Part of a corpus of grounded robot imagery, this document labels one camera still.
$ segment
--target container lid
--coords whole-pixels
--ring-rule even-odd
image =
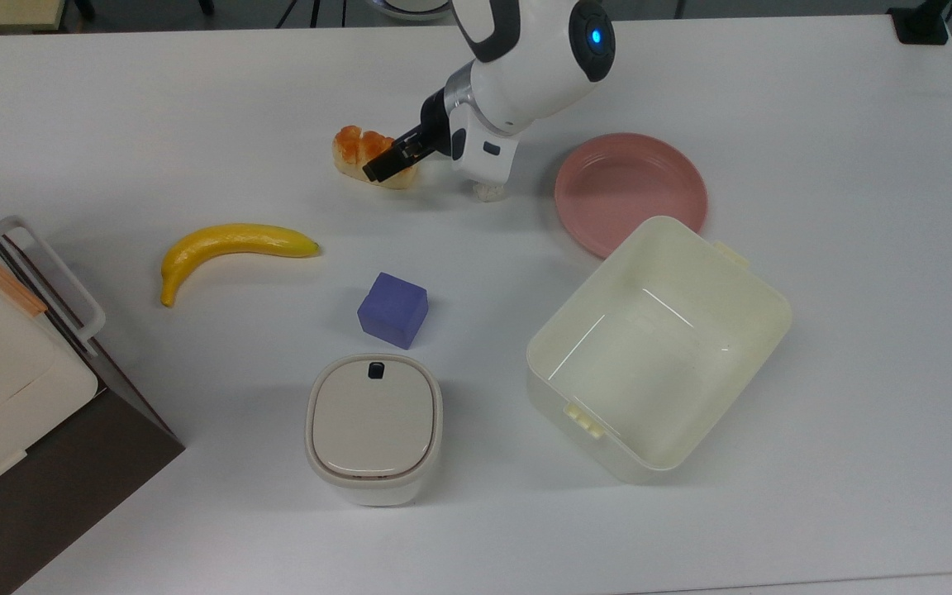
[[[344,360],[311,396],[315,459],[351,478],[394,478],[413,470],[435,435],[431,382],[393,355]]]

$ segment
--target storage box handle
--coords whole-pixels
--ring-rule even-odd
[[[87,288],[79,282],[79,279],[76,278],[75,274],[72,274],[72,271],[69,270],[64,264],[64,260],[61,260],[61,257],[57,255],[57,252],[53,248],[50,248],[49,244],[46,244],[45,240],[42,240],[42,237],[39,234],[35,233],[29,223],[17,215],[11,215],[0,220],[0,236],[2,238],[7,237],[7,234],[16,230],[22,229],[31,235],[31,239],[39,245],[39,248],[50,257],[50,260],[54,261],[57,268],[60,268],[63,272],[64,277],[68,279],[69,283],[72,283],[72,286],[75,287],[76,293],[79,293],[79,296],[87,303],[87,306],[90,308],[91,319],[86,321],[80,327],[76,327],[68,317],[61,317],[61,320],[64,321],[65,325],[68,325],[72,334],[76,336],[76,339],[79,339],[80,342],[86,344],[90,339],[98,334],[98,331],[102,330],[102,327],[105,326],[105,310],[102,310],[102,306],[98,305],[98,302],[94,301],[94,296],[87,291]]]
[[[586,430],[586,433],[593,436],[594,440],[601,440],[601,436],[605,435],[605,429],[601,427],[600,423],[594,421],[583,410],[578,409],[577,404],[568,403],[568,406],[564,407],[564,414],[570,417],[571,421],[578,423],[579,428]]]

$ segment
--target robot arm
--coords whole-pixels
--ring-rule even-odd
[[[593,90],[616,53],[596,0],[454,0],[476,60],[421,107],[421,124],[370,161],[383,181],[438,150],[454,170],[490,185],[509,178],[517,133]]]

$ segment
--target black cable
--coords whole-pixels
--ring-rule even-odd
[[[288,13],[292,11],[292,8],[295,7],[295,5],[296,5],[296,0],[292,0],[292,2],[288,3],[288,8],[284,10],[284,14],[281,15],[281,20],[279,20],[277,26],[274,29],[281,29],[281,26],[284,24],[284,19],[288,18]]]

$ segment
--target floor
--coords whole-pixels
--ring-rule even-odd
[[[674,18],[679,0],[602,0],[615,20]],[[918,0],[680,0],[683,18],[883,14],[889,7],[915,7]],[[105,31],[187,31],[286,29],[333,26],[437,26],[445,19],[413,22],[385,16],[369,0],[215,0],[214,16],[204,16],[197,0],[92,0],[96,14],[80,18],[73,0],[61,19],[69,33]]]

